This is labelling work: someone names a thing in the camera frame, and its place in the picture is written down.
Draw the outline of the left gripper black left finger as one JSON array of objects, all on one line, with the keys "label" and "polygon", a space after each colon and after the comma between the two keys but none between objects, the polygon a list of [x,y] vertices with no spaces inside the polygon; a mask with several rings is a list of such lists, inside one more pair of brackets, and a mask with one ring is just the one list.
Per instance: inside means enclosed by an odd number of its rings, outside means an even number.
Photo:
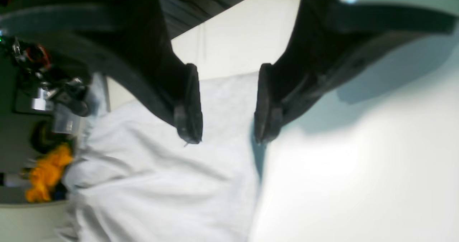
[{"label": "left gripper black left finger", "polygon": [[174,54],[159,0],[13,0],[1,30],[108,75],[185,142],[201,142],[197,67]]}]

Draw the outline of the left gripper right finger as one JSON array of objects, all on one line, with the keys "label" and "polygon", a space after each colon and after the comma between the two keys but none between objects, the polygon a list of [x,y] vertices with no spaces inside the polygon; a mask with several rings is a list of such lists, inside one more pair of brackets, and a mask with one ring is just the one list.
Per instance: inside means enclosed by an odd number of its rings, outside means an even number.
[{"label": "left gripper right finger", "polygon": [[259,70],[255,141],[275,140],[326,93],[457,20],[458,0],[300,0],[285,51]]}]

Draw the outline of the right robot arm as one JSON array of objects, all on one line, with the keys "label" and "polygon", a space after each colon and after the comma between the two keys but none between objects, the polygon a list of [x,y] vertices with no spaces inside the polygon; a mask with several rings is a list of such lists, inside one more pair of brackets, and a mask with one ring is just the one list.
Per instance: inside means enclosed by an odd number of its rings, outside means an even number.
[{"label": "right robot arm", "polygon": [[90,113],[86,102],[90,76],[80,62],[41,44],[1,36],[1,52],[18,69],[17,85],[32,99],[31,108],[53,115],[54,133],[76,135]]}]

